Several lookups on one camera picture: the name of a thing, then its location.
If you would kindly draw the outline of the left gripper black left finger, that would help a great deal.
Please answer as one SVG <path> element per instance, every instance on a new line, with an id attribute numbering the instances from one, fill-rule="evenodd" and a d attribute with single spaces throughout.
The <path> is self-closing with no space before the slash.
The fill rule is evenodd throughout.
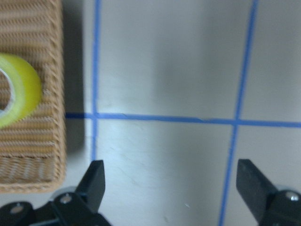
<path id="1" fill-rule="evenodd" d="M 102 160 L 92 161 L 77 187 L 61 192 L 35 209 L 30 202 L 7 203 L 0 208 L 2 226 L 108 226 L 98 212 L 105 192 Z"/>

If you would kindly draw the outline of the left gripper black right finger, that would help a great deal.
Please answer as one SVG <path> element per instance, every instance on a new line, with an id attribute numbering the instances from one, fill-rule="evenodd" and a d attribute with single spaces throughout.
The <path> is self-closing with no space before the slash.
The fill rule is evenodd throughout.
<path id="1" fill-rule="evenodd" d="M 236 188 L 259 226 L 299 226 L 301 194 L 279 190 L 249 159 L 239 159 Z"/>

